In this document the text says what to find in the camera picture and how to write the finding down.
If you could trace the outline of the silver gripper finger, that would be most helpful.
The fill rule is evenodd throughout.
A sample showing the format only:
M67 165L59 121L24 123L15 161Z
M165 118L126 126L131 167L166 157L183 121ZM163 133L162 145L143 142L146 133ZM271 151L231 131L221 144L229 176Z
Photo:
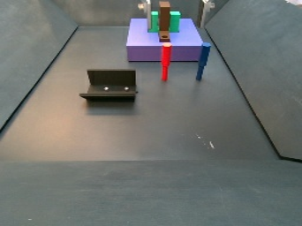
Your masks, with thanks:
M206 24L206 15L215 8L214 0L201 0L199 2L199 15L198 15L198 27L202 28Z
M138 5L138 9L144 11L147 18L147 28L151 28L151 0L140 0L142 3Z

